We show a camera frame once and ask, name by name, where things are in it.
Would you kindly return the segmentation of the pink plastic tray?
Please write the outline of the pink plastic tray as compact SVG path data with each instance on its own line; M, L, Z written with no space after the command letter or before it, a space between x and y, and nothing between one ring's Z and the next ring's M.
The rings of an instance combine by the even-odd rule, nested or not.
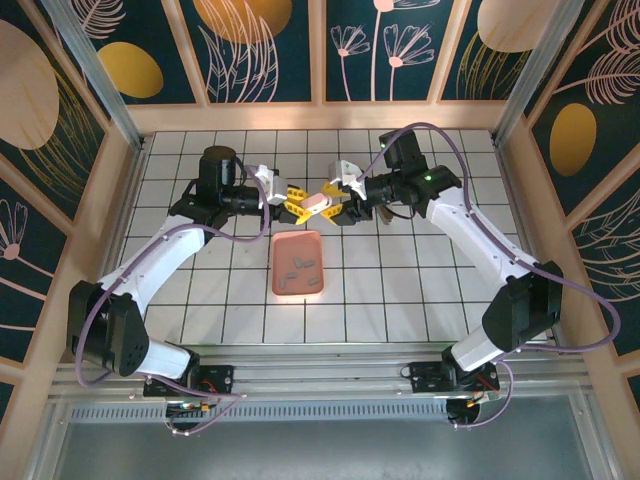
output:
M294 257L301 260L300 268ZM303 263L313 260L315 265L305 268ZM288 272L297 278L287 279ZM321 295L325 287L322 238L316 231L287 231L276 233L271 240L271 291L278 300L311 300ZM309 280L319 278L319 283L309 285ZM286 280L286 288L279 282Z

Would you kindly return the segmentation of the black arm base electronics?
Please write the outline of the black arm base electronics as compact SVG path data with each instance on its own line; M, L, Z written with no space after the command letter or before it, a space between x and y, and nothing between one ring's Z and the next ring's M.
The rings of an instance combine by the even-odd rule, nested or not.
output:
M479 418L481 407L470 399L447 399L446 414L454 428L472 425Z
M202 425L211 414L211 405L202 401L169 403L165 425L173 435L186 435Z

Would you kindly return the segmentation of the slotted metal vent strip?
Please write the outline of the slotted metal vent strip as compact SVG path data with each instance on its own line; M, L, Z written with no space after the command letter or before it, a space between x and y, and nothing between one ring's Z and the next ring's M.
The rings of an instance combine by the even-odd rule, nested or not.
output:
M161 403L84 403L73 406L70 424L166 423L170 409ZM504 420L548 420L567 423L574 419L566 396L523 397L511 401ZM241 402L222 417L224 422L425 420L447 421L446 403L427 400Z

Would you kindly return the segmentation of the aluminium side rail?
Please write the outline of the aluminium side rail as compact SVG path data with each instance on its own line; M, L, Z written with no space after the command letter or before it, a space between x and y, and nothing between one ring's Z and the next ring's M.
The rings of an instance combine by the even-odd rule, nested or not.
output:
M531 254L541 263L553 260L565 269L561 210L544 163L531 146L515 141L506 143L499 153Z
M110 209L115 215L114 228L107 236L109 249L103 273L116 272L121 265L121 250L124 236L132 216L134 196L140 183L147 154L140 151L131 160L126 171L123 187L116 199L118 204ZM78 358L102 366L109 372L130 374L139 363L128 362L124 356L132 353L136 344L126 340L128 332L142 341L141 347L148 346L142 332L140 316L133 311L133 301L129 296L108 294L111 282L107 279L90 283L78 282L69 294L67 346Z

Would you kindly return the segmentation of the aluminium frame post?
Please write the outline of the aluminium frame post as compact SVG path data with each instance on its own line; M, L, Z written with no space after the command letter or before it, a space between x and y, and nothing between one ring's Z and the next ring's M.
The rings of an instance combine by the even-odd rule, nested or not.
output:
M68 0L41 0L41 2L73 57L83 68L126 143L139 153L142 150L141 133L99 59L96 49L84 33L71 4Z
M552 71L552 64L561 57L559 52L566 43L571 30L580 25L580 15L589 12L585 3L591 0L557 0L550 18L543 23L539 40L518 75L508 97L505 109L491 137L496 149L501 149L517 125L536 90Z

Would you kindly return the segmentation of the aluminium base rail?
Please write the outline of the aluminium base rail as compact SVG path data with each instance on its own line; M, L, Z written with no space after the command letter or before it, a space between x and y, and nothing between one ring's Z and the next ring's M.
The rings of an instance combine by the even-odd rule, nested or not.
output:
M205 365L234 366L233 391L251 401L406 398L406 364L437 361L441 343L197 346ZM520 396L592 391L579 355L522 352L507 358Z

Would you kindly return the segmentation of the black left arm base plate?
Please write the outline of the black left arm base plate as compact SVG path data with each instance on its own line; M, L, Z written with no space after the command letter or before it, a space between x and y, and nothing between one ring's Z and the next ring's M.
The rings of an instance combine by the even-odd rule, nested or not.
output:
M179 388L166 382L152 378L143 386L144 397L177 397L191 395L193 391L201 392L204 396L228 395L232 393L234 384L234 367L231 365L196 366L173 383Z

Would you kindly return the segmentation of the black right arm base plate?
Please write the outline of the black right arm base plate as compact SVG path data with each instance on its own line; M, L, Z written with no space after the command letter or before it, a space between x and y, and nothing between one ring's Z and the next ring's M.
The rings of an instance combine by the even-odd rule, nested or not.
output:
M411 362L408 380L414 394L433 394L439 398L473 399L500 392L496 367L486 363L473 371L444 361Z

